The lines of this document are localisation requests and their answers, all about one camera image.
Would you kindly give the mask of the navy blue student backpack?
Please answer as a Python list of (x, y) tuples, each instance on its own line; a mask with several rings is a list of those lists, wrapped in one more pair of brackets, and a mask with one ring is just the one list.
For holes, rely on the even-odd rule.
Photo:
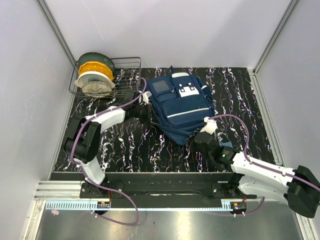
[(178, 145), (186, 145), (204, 119), (215, 115), (210, 87), (196, 75), (175, 72), (146, 82), (157, 126)]

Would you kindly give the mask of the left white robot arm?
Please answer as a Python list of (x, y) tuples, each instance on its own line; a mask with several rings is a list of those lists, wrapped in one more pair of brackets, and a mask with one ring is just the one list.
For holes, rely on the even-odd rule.
[(69, 155), (70, 162), (79, 166), (85, 180), (92, 184), (90, 192), (95, 197), (103, 198), (108, 193), (108, 186), (104, 183), (106, 175), (97, 158), (101, 134), (131, 118), (150, 120), (151, 95), (150, 91), (141, 93), (130, 90), (117, 106), (94, 115), (71, 118), (62, 147)]

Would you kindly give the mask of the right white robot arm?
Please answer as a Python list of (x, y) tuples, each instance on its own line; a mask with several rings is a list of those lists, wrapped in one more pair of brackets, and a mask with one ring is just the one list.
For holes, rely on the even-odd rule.
[(278, 166), (228, 146), (221, 146), (212, 135), (200, 132), (193, 144), (209, 162), (210, 170), (233, 173), (227, 185), (228, 195), (255, 195), (276, 200), (295, 213), (313, 219), (320, 204), (320, 182), (312, 171), (302, 165), (296, 169)]

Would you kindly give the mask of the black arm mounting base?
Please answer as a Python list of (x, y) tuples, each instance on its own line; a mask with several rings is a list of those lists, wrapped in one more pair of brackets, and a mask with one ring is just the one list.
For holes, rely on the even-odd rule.
[(88, 182), (83, 182), (80, 197), (86, 199), (110, 198), (115, 209), (131, 208), (127, 194), (143, 209), (209, 209), (223, 207), (222, 200), (243, 198), (234, 184), (240, 177), (228, 172), (110, 172), (104, 187), (115, 189), (112, 194)]

